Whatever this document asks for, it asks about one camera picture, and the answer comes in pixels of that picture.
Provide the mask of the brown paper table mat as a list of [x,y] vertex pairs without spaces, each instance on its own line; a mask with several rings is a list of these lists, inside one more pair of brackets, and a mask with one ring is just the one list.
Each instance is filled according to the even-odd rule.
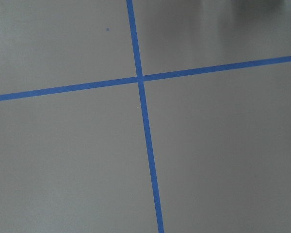
[[0,233],[291,233],[291,0],[0,0]]

